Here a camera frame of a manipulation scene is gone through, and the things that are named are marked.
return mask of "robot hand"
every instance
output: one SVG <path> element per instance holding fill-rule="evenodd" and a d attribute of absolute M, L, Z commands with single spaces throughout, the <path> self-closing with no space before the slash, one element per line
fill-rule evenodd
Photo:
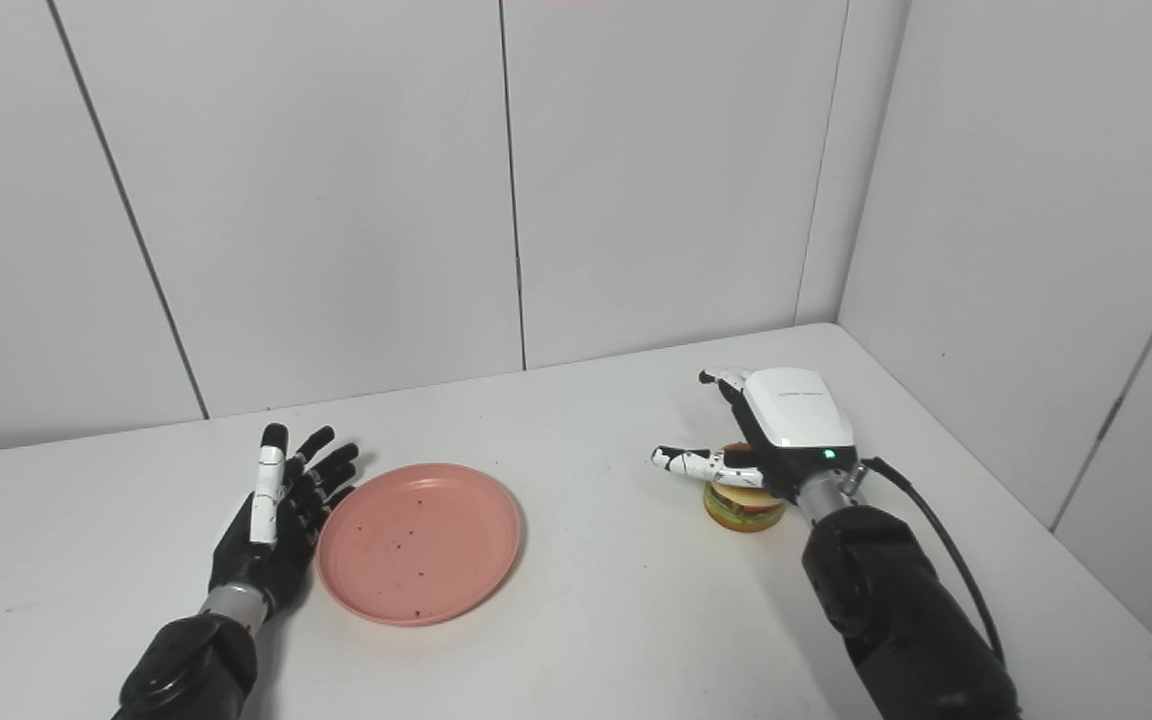
<path fill-rule="evenodd" d="M 305 469 L 334 438 L 320 429 L 285 458 L 287 429 L 265 429 L 256 491 L 212 552 L 207 600 L 159 630 L 123 683 L 115 719 L 238 719 L 256 683 L 252 638 L 296 600 L 323 524 L 353 491 L 355 444 Z"/>
<path fill-rule="evenodd" d="M 268 607 L 266 620 L 296 600 L 323 524 L 353 491 L 353 487 L 344 487 L 356 471 L 353 461 L 358 457 L 358 446 L 353 442 L 339 447 L 314 468 L 305 469 L 317 452 L 334 438 L 331 427 L 317 430 L 296 455 L 285 462 L 282 478 L 278 479 L 273 492 L 257 487 L 247 497 L 212 552 L 209 592 L 225 585 L 251 588 L 264 597 Z M 287 429 L 270 425 L 262 441 L 262 456 L 275 455 L 266 450 L 279 445 L 287 447 Z M 263 505 L 265 511 L 273 510 L 270 520 L 275 532 L 253 539 L 255 529 L 260 524 L 260 518 L 253 523 L 253 507 L 260 514 Z M 274 541 L 267 541 L 271 536 Z"/>

